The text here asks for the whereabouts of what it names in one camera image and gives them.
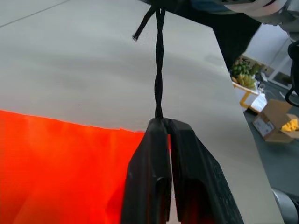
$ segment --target orange cloth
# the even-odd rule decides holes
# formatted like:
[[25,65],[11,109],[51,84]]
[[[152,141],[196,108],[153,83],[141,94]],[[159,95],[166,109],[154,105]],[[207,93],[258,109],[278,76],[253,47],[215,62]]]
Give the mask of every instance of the orange cloth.
[[0,111],[0,223],[118,224],[143,135]]

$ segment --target floor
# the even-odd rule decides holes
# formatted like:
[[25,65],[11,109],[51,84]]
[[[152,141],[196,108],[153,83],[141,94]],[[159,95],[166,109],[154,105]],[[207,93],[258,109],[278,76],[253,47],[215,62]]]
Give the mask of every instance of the floor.
[[[279,92],[286,94],[285,89],[267,84],[267,99],[283,100]],[[292,100],[299,102],[298,97],[293,97]],[[299,108],[293,107],[289,112],[299,116]],[[256,115],[250,111],[246,111],[244,115],[256,141],[270,185],[284,192],[299,195],[299,140],[289,144],[265,142],[252,125]]]

